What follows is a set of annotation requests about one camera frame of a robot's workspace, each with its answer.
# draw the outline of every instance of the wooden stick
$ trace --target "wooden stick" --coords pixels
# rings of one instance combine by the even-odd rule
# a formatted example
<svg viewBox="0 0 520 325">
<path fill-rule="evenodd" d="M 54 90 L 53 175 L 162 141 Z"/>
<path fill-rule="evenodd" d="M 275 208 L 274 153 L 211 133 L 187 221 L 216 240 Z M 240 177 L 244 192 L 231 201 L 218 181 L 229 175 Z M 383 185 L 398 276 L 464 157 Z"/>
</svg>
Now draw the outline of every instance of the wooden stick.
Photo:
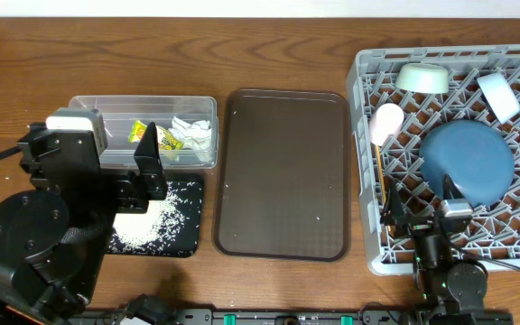
<svg viewBox="0 0 520 325">
<path fill-rule="evenodd" d="M 385 192 L 385 175 L 383 173 L 383 160 L 380 156 L 380 148 L 375 145 L 376 151 L 376 166 L 378 167 L 378 181 L 380 181 L 380 194 L 383 198 L 382 204 L 386 203 L 386 192 Z"/>
</svg>

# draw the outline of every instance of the black cutting board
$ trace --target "black cutting board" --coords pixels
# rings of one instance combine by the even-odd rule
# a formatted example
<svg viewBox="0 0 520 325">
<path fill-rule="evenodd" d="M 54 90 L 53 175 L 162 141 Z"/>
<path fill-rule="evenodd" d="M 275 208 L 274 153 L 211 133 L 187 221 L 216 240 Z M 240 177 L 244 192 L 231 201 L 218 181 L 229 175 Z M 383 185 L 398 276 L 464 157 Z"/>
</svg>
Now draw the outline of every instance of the black cutting board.
<svg viewBox="0 0 520 325">
<path fill-rule="evenodd" d="M 168 181 L 166 200 L 150 201 L 145 214 L 116 215 L 107 253 L 192 256 L 198 247 L 203 193 L 200 182 Z"/>
</svg>

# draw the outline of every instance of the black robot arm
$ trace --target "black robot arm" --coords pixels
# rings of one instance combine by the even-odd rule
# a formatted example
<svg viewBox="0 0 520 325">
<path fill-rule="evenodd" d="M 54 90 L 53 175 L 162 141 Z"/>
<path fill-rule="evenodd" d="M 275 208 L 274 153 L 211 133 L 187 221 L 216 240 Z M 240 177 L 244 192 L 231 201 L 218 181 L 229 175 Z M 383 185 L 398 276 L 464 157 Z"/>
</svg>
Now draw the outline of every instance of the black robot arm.
<svg viewBox="0 0 520 325">
<path fill-rule="evenodd" d="M 485 312 L 488 273 L 473 260 L 453 257 L 448 234 L 463 231 L 473 208 L 455 187 L 449 175 L 444 178 L 444 200 L 432 218 L 416 218 L 404 212 L 395 182 L 390 179 L 387 203 L 381 223 L 395 237 L 409 237 L 414 243 L 414 280 L 425 303 L 413 313 L 403 313 L 401 324 L 512 324 L 510 314 Z"/>
<path fill-rule="evenodd" d="M 102 170 L 89 131 L 34 124 L 18 147 L 35 190 L 0 203 L 1 306 L 67 324 L 92 298 L 116 213 L 165 199 L 155 124 L 135 150 L 139 173 Z"/>
</svg>

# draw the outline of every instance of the white wall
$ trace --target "white wall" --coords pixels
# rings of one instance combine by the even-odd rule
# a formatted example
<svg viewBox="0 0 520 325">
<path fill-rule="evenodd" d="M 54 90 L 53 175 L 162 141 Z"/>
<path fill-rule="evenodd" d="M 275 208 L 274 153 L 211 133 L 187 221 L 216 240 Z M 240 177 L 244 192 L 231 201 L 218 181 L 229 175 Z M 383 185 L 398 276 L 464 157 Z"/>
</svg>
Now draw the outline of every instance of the white wall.
<svg viewBox="0 0 520 325">
<path fill-rule="evenodd" d="M 0 0 L 0 16 L 520 18 L 520 0 Z"/>
</svg>

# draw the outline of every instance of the gray dish rack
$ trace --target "gray dish rack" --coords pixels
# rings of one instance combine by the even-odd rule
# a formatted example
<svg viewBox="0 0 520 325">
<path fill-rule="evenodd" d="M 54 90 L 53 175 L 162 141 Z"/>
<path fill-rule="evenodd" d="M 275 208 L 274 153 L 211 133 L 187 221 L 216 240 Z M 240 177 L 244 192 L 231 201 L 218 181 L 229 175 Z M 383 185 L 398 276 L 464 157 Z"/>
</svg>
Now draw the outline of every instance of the gray dish rack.
<svg viewBox="0 0 520 325">
<path fill-rule="evenodd" d="M 398 72 L 410 62 L 446 68 L 449 93 L 428 95 L 396 88 Z M 381 148 L 381 156 L 384 173 L 396 180 L 407 213 L 429 216 L 439 203 L 419 170 L 423 163 L 418 156 L 419 146 L 429 131 L 451 120 L 470 119 L 490 126 L 505 138 L 515 157 L 513 184 L 498 203 L 476 207 L 471 224 L 452 241 L 472 253 L 520 266 L 520 113 L 500 125 L 489 110 L 476 78 L 493 72 L 507 78 L 520 102 L 520 44 L 377 49 L 357 54 L 347 78 L 348 102 L 357 143 L 367 264 L 374 274 L 413 272 L 413 243 L 392 238 L 380 224 L 380 185 L 368 119 L 384 103 L 395 103 L 405 112 L 401 133 L 389 138 Z M 492 264 L 486 267 L 502 269 Z"/>
</svg>

